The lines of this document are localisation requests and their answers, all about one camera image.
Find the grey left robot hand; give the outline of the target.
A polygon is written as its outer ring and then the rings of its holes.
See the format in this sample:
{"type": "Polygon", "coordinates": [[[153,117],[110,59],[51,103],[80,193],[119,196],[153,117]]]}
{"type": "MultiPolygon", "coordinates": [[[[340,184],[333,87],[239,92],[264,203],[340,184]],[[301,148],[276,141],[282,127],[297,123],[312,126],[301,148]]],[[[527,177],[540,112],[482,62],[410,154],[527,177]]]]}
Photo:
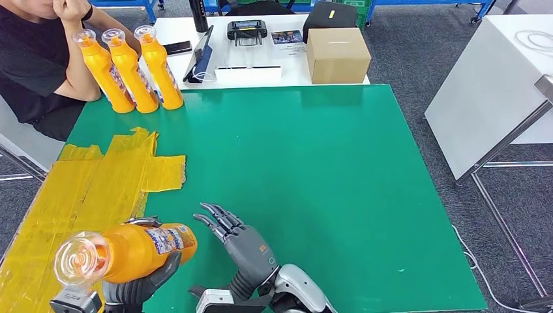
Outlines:
{"type": "Polygon", "coordinates": [[[132,218],[102,234],[108,245],[102,294],[106,312],[141,312],[181,265],[181,251],[156,216],[132,218]]]}

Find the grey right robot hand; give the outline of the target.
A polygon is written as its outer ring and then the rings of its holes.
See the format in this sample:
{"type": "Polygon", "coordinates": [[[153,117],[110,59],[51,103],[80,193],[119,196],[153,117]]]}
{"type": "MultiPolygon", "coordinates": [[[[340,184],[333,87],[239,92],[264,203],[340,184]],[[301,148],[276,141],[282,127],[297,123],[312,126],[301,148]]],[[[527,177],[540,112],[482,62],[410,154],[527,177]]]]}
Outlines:
{"type": "Polygon", "coordinates": [[[277,259],[265,239],[238,216],[213,203],[201,203],[209,215],[194,213],[195,220],[206,225],[223,244],[237,267],[228,289],[236,302],[250,299],[279,268],[277,259]]]}

